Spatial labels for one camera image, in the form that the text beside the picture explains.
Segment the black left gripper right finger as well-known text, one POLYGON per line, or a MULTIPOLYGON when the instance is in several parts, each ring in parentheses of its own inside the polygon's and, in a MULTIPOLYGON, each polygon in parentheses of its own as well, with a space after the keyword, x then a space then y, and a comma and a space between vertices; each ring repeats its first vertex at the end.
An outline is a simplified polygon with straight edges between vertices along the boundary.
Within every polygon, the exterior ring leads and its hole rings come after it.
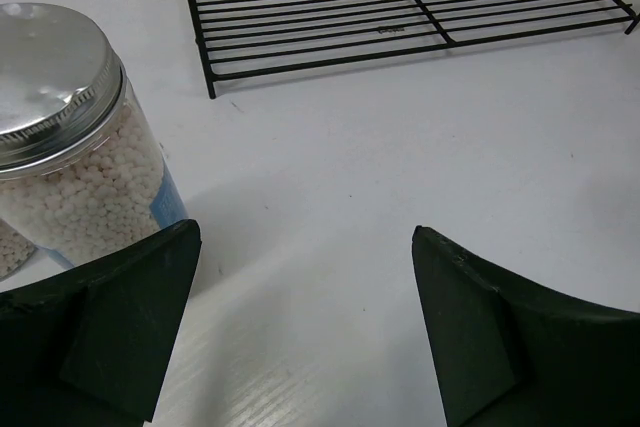
POLYGON ((429 227, 412 259, 450 426, 635 426, 639 316, 493 264, 429 227))

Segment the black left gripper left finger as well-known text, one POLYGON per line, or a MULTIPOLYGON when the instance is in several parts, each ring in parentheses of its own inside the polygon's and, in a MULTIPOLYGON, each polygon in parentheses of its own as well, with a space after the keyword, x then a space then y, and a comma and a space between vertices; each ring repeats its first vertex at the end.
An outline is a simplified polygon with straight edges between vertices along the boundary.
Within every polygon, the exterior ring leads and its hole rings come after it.
POLYGON ((201 245, 198 223, 187 219, 3 292, 2 425, 152 421, 201 245))

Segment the clear jar white beads silver lid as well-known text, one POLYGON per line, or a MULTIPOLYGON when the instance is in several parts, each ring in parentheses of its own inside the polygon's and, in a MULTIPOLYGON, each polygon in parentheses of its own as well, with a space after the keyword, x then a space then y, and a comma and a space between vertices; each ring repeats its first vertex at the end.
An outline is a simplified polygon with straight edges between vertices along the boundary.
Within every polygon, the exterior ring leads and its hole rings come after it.
POLYGON ((123 63, 67 7, 1 8, 1 217, 66 268, 187 218, 123 63))

